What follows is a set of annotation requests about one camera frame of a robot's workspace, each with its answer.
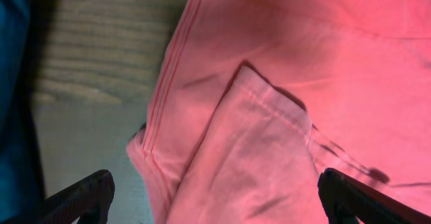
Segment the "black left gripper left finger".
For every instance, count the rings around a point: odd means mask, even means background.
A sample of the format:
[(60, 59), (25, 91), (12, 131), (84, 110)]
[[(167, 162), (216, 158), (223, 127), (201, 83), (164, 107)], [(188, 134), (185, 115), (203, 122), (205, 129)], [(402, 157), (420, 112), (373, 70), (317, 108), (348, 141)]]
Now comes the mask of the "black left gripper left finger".
[(108, 170), (98, 170), (5, 223), (105, 224), (114, 192), (112, 174)]

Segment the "orange red t-shirt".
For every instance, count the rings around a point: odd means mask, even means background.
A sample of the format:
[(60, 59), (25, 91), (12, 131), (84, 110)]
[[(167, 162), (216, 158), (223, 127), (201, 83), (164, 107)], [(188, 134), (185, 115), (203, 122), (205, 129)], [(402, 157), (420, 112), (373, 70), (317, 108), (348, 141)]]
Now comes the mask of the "orange red t-shirt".
[(430, 0), (188, 0), (127, 146), (155, 223), (326, 223), (328, 167), (430, 213)]

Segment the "folded navy blue shirt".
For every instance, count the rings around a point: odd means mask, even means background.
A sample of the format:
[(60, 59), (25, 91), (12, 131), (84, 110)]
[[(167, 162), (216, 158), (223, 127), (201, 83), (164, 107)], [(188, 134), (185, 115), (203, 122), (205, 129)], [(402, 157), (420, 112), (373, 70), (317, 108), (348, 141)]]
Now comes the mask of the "folded navy blue shirt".
[(28, 109), (18, 83), (31, 0), (1, 0), (1, 222), (42, 200), (26, 132)]

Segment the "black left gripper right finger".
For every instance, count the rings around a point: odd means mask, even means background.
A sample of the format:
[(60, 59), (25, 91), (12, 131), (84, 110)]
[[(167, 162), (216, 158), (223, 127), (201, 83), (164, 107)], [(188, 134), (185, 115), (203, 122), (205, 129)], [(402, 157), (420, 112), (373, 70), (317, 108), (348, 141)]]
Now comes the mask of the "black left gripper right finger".
[(329, 224), (429, 224), (430, 217), (383, 193), (327, 168), (318, 181)]

